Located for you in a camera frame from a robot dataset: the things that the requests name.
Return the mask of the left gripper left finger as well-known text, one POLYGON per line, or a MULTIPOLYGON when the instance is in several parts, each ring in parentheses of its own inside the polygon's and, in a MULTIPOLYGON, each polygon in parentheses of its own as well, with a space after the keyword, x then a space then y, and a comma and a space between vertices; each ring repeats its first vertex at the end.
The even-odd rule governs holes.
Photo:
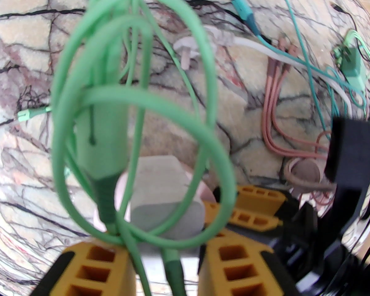
POLYGON ((82 241, 59 255, 34 296, 137 296, 136 273, 126 248, 82 241))

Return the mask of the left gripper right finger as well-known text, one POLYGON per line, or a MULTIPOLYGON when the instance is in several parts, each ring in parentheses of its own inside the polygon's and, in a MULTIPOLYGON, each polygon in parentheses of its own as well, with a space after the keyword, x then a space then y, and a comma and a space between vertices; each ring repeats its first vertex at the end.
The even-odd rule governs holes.
POLYGON ((200 248, 199 296, 299 296, 270 247, 222 230, 200 248))

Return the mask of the white cube adapter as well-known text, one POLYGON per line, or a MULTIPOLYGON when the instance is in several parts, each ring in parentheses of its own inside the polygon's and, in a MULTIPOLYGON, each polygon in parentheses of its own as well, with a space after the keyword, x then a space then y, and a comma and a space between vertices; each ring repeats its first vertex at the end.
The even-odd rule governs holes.
MULTIPOLYGON (((149 232, 173 217, 192 178, 191 170, 174 156, 142 157, 130 200, 130 223, 149 232)), ((202 199, 212 197, 209 187, 201 181, 187 211, 161 237, 179 241, 197 236, 204 227, 202 199)))

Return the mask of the light green charger plug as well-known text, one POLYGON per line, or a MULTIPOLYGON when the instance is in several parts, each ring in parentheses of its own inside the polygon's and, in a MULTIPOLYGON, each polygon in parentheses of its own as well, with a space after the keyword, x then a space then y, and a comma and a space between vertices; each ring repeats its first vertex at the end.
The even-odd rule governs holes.
POLYGON ((89 183, 99 218, 116 220, 115 189, 128 164, 128 105, 98 103, 84 108, 75 120, 77 163, 89 183))

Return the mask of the green charger adapter with prongs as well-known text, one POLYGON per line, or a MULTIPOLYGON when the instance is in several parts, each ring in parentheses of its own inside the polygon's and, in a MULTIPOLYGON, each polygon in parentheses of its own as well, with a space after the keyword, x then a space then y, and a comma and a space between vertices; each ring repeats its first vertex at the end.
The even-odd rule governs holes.
POLYGON ((341 44, 332 49, 335 63, 344 75, 351 89, 364 93, 366 89, 366 67, 361 55, 359 34, 351 29, 347 32, 341 44))

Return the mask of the pink round charger puck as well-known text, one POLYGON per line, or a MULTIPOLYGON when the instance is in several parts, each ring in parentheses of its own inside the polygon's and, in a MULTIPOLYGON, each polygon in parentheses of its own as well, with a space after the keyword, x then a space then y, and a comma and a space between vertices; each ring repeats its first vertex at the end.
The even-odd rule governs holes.
POLYGON ((336 191, 336 184, 330 182, 324 173, 326 160, 313 158, 292 158, 285 164, 283 174, 295 194, 336 191))

